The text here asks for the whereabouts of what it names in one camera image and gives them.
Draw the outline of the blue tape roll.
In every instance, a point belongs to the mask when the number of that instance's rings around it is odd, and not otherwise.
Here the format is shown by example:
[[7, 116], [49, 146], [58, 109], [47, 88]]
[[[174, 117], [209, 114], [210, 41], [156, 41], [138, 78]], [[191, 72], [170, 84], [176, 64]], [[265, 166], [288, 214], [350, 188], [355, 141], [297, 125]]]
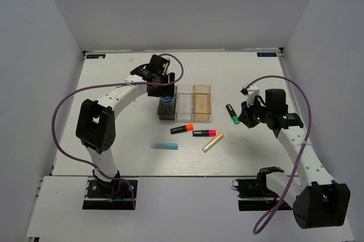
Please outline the blue tape roll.
[[160, 100], [163, 102], [163, 103], [171, 103], [174, 101], [174, 97], [160, 97]]

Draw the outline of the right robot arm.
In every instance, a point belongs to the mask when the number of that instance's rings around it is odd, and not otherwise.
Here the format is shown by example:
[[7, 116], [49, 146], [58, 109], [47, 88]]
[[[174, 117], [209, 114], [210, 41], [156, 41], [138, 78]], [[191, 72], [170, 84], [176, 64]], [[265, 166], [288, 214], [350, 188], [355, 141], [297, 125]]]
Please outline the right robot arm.
[[244, 197], [277, 195], [283, 197], [293, 210], [293, 216], [302, 229], [338, 227], [345, 221], [350, 200], [350, 190], [344, 183], [337, 183], [323, 167], [314, 149], [305, 140], [306, 130], [300, 117], [288, 111], [283, 89], [268, 89], [263, 101], [259, 88], [245, 87], [247, 96], [242, 102], [238, 120], [248, 128], [266, 124], [286, 150], [293, 163], [299, 183], [289, 181], [278, 166], [259, 170], [254, 185], [242, 182]]

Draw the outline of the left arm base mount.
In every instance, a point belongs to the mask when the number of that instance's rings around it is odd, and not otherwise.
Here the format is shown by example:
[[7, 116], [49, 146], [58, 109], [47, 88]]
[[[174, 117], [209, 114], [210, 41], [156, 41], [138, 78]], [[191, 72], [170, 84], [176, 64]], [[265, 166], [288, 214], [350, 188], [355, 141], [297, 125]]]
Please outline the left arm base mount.
[[[127, 180], [131, 185], [134, 198], [137, 199], [138, 180]], [[124, 182], [119, 182], [112, 191], [107, 192], [94, 179], [89, 179], [86, 184], [83, 210], [133, 210], [132, 192]]]

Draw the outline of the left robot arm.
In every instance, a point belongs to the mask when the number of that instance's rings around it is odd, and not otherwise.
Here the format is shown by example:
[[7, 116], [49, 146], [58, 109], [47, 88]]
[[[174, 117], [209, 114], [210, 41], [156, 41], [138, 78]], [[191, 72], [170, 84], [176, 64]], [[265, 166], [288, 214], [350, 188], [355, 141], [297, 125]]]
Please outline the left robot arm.
[[151, 97], [173, 97], [175, 74], [162, 75], [157, 83], [148, 85], [137, 75], [129, 75], [125, 85], [94, 101], [86, 99], [81, 104], [76, 126], [76, 137], [89, 152], [94, 164], [93, 176], [101, 190], [108, 196], [120, 190], [119, 170], [116, 168], [111, 146], [116, 138], [115, 119], [134, 100], [144, 94]]

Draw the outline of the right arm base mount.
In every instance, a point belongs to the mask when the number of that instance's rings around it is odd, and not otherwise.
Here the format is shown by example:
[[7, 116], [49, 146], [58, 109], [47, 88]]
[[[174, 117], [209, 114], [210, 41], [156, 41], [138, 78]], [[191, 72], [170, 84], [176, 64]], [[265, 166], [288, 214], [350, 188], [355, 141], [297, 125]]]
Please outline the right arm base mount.
[[239, 211], [268, 211], [280, 199], [270, 190], [261, 190], [256, 179], [234, 179], [231, 186], [238, 193]]

